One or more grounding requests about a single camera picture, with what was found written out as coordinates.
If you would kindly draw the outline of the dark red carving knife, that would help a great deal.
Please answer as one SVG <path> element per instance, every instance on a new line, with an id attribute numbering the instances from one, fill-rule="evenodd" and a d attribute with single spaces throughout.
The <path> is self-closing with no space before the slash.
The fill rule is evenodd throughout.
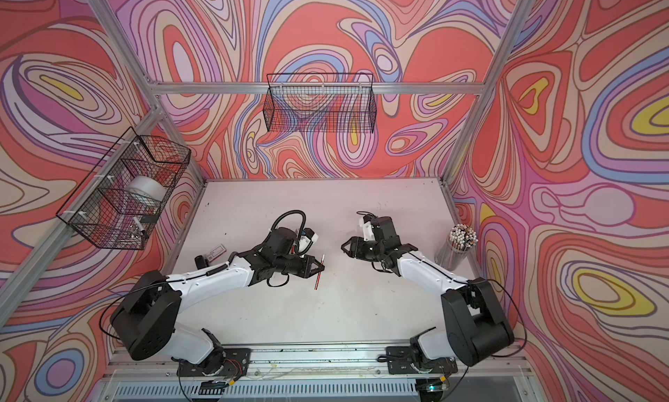
<path id="1" fill-rule="evenodd" d="M 315 291 L 318 291 L 320 281 L 321 281 L 321 278 L 322 278 L 322 273 L 324 272 L 325 258 L 326 258 L 326 254 L 323 254 L 322 258 L 321 258 L 321 261 L 320 261 L 321 269 L 317 273 L 317 277 L 316 277 L 316 280 L 315 280 L 315 287 L 314 287 Z"/>

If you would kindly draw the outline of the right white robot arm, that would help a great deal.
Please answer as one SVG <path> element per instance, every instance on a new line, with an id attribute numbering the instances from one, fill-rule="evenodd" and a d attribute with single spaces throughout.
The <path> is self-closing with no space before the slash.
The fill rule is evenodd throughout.
<path id="1" fill-rule="evenodd" d="M 403 243 L 391 217 L 360 211 L 362 236 L 341 250 L 353 259 L 380 264 L 378 271 L 411 281 L 441 301 L 444 328 L 432 327 L 409 340 L 409 363 L 425 370 L 435 360 L 459 360 L 468 367 L 515 342 L 510 321 L 491 282 L 468 279 L 431 261 L 417 247 Z"/>

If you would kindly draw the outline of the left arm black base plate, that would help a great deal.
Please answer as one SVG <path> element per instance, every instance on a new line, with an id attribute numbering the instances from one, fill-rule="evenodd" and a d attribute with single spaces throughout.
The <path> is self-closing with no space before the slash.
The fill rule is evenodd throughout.
<path id="1" fill-rule="evenodd" d="M 247 375 L 251 354 L 250 348 L 214 349 L 198 365 L 180 360 L 177 375 L 185 378 L 239 379 Z"/>

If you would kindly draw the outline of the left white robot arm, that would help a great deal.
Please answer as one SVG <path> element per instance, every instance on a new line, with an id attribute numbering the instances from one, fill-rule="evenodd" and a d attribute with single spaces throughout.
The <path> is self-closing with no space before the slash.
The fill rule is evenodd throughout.
<path id="1" fill-rule="evenodd" d="M 295 233 L 271 229 L 264 242 L 233 253 L 228 262 L 194 272 L 143 275 L 111 315 L 111 327 L 133 360 L 156 354 L 201 365 L 221 356 L 222 346 L 209 330 L 183 325 L 179 315 L 226 292 L 267 282 L 275 273 L 311 278 L 324 265 L 308 254 L 318 235 L 310 228 Z"/>

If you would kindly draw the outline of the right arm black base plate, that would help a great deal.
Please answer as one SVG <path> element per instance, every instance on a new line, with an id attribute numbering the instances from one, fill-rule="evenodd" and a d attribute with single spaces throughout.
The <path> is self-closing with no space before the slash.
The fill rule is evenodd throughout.
<path id="1" fill-rule="evenodd" d="M 429 360 L 417 347 L 388 346 L 376 359 L 385 364 L 391 375 L 441 374 L 449 377 L 458 372 L 457 364 L 450 358 Z"/>

